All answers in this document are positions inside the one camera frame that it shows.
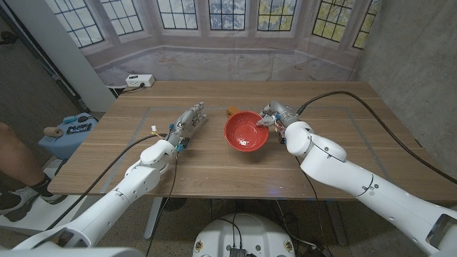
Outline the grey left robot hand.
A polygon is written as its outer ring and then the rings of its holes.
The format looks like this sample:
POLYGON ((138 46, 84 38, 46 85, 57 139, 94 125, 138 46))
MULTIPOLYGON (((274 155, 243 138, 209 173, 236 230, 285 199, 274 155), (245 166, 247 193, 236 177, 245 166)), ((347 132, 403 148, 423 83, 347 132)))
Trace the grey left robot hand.
POLYGON ((174 127, 166 137, 166 141, 171 143, 173 146, 177 146, 179 142, 183 138, 186 138, 190 134, 191 130, 197 127, 197 125, 206 117, 203 109, 204 102, 201 101, 183 112, 177 118, 174 127))

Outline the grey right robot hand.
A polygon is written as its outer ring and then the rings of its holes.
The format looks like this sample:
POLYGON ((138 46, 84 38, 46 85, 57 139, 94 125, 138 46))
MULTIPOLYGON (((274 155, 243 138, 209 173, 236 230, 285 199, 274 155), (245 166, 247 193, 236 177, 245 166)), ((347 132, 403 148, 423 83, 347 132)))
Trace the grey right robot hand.
POLYGON ((265 106, 260 114, 261 118, 256 122, 257 126, 272 126, 279 124, 287 128, 292 123, 300 121, 299 117, 284 104, 278 101, 271 101, 265 106))

